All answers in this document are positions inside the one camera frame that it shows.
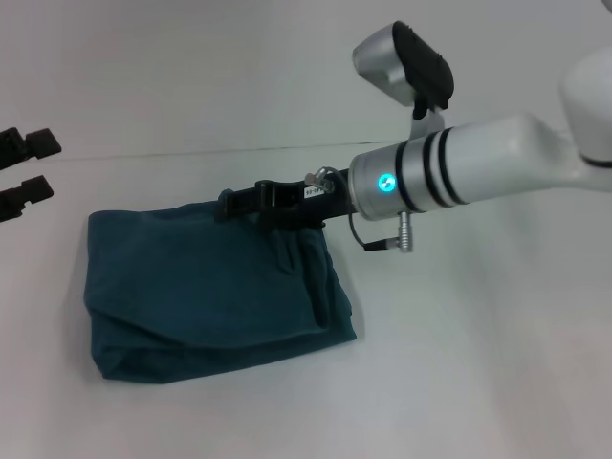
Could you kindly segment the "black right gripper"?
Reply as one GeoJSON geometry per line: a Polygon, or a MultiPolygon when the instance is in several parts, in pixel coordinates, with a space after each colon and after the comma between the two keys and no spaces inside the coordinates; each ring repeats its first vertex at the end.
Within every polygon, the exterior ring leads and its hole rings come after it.
{"type": "Polygon", "coordinates": [[[262,231],[321,229],[324,222],[341,216],[353,215],[356,209],[348,205],[348,170],[326,174],[334,185],[331,193],[306,186],[304,182],[280,183],[259,181],[242,190],[225,190],[214,210],[215,223],[227,223],[242,217],[254,216],[262,231]]]}

